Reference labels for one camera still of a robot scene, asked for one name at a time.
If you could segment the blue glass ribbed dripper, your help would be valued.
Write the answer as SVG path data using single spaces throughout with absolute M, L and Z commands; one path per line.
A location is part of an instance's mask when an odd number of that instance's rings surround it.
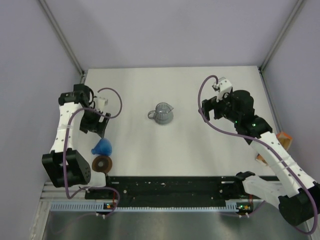
M 110 156 L 112 154 L 112 145 L 106 138 L 101 138 L 96 146 L 91 150 L 93 155 Z

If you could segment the grey glass coffee server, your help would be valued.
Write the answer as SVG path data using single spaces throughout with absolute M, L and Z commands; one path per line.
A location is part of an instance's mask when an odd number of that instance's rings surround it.
M 167 125 L 174 119 L 174 107 L 166 102 L 160 102 L 156 105 L 155 110 L 148 112 L 147 117 L 154 120 L 159 125 Z

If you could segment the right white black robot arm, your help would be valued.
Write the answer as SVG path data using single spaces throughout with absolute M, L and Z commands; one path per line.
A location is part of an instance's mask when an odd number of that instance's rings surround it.
M 256 115 L 254 99 L 246 90 L 230 90 L 211 99 L 197 100 L 198 112 L 210 125 L 210 111 L 214 119 L 224 118 L 233 123 L 235 133 L 218 132 L 245 139 L 271 168 L 280 184 L 270 183 L 255 173 L 239 172 L 233 192 L 239 198 L 254 195 L 279 210 L 290 225 L 296 227 L 320 213 L 320 184 L 306 174 L 282 147 L 271 126 Z

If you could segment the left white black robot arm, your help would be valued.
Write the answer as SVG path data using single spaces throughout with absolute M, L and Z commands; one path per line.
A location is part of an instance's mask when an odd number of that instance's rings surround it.
M 102 107 L 107 101 L 95 96 L 93 90 L 83 83 L 75 84 L 71 92 L 58 98 L 59 122 L 53 145 L 41 162 L 49 179 L 56 188 L 65 186 L 96 187 L 102 198 L 109 198 L 114 191 L 105 174 L 96 172 L 92 160 L 79 151 L 81 136 L 89 132 L 100 138 L 105 135 L 109 122 L 104 118 Z

